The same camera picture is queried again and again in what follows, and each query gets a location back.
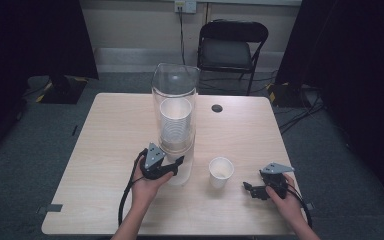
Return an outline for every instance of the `human hand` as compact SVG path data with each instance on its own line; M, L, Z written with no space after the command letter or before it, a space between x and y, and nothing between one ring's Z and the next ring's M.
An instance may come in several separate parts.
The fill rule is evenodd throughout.
M142 161L145 161L144 156L139 158L138 166L133 174L133 181L135 183L132 186L132 207L147 208L157 195L158 189L170 180L174 173L168 172L156 180L146 179L143 177L139 167Z
M294 180L285 173L283 176L285 176L286 181L290 185L288 189L295 191L293 189L295 188ZM277 206L280 215L282 215L282 217L285 218L287 222L291 224L293 222L296 223L298 221L305 221L304 217L302 216L300 202L290 192L286 193L285 199L280 198L274 189L269 186L266 186L266 192Z

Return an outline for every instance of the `baseboard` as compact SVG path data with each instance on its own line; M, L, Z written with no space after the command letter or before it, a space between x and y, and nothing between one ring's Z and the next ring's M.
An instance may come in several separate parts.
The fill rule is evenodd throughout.
M196 66L196 50L185 51L185 64ZM183 64L180 51L167 49L97 48L94 51L98 72L153 72L159 63ZM262 52L257 72L279 69L283 52Z

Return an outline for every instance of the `chair backrest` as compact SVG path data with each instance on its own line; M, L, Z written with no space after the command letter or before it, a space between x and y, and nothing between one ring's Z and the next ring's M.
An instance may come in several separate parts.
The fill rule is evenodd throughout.
M213 38L240 42L265 42L269 35L267 28L258 22L218 19L205 24L199 40Z

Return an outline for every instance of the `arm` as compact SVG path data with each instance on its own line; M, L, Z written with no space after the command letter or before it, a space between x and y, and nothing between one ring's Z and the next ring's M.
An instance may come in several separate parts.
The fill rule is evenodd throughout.
M287 174L284 174L288 183L295 187L294 180ZM291 194L287 193L285 199L281 199L271 187L266 187L267 194L277 206L280 215L292 227L292 230L301 240L320 240L316 233L308 226L301 213L301 205L298 200Z
M138 180L132 187L132 206L121 223L120 227L111 238L113 240L136 239L143 218L157 195L158 189L173 176L173 172L169 172L157 180L148 180L142 178L139 167L136 168L133 179Z

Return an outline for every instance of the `wrist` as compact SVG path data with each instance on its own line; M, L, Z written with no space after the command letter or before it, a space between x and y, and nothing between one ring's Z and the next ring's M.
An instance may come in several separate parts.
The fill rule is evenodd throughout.
M146 215L146 212L148 211L148 207L148 205L133 204L129 210L129 213L141 216L143 218Z
M299 229L309 228L307 221L304 218L297 218L291 221L288 221L289 226L296 232Z
M132 209L137 209L137 210L147 210L149 208L149 205L151 205L152 201L146 201L146 200L136 200L132 202Z

